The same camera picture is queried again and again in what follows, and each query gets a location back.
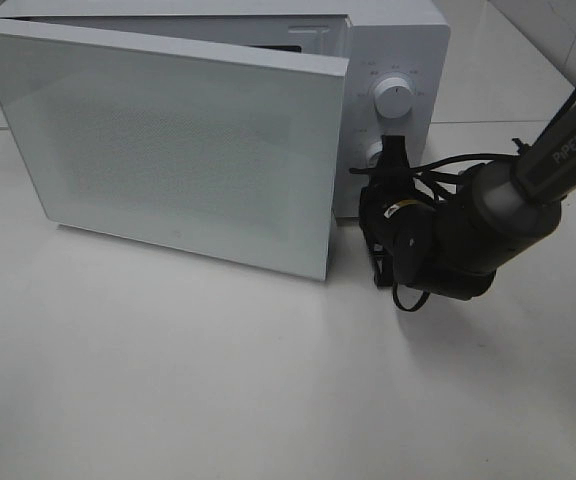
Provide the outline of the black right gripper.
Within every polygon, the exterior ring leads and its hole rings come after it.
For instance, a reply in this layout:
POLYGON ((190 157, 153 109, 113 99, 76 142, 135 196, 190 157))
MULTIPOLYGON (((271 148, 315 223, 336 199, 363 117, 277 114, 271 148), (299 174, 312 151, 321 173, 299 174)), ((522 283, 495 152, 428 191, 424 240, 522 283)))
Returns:
POLYGON ((368 178, 359 200, 359 226, 378 289, 393 289, 394 260, 427 260, 434 249, 435 194, 417 187, 411 172, 406 139, 383 135, 380 166, 359 169, 368 178))

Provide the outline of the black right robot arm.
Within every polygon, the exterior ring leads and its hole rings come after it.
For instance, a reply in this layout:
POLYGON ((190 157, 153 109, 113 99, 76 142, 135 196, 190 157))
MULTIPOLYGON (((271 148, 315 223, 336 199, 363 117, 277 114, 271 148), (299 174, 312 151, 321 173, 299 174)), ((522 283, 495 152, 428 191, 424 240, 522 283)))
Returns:
POLYGON ((576 87, 533 144, 413 167, 402 136, 385 135, 360 192, 359 226, 379 288, 470 300, 497 269, 558 227, 576 190, 576 87))

